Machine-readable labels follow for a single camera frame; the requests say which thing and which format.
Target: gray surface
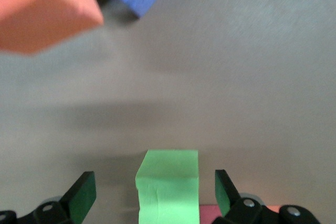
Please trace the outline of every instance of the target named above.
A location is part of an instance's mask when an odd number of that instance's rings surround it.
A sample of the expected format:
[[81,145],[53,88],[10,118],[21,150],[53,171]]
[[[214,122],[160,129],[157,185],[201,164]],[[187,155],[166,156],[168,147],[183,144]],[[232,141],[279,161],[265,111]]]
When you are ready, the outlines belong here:
[[158,0],[33,59],[0,57],[0,209],[19,215],[84,170],[85,223],[137,218],[149,148],[199,149],[200,201],[214,169],[266,204],[335,223],[336,0]]

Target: green block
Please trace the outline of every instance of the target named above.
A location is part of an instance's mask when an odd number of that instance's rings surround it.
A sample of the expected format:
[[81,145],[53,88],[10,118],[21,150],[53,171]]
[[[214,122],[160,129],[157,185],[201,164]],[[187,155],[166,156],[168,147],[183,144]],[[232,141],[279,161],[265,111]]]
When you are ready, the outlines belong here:
[[149,150],[135,178],[139,224],[199,224],[198,151]]

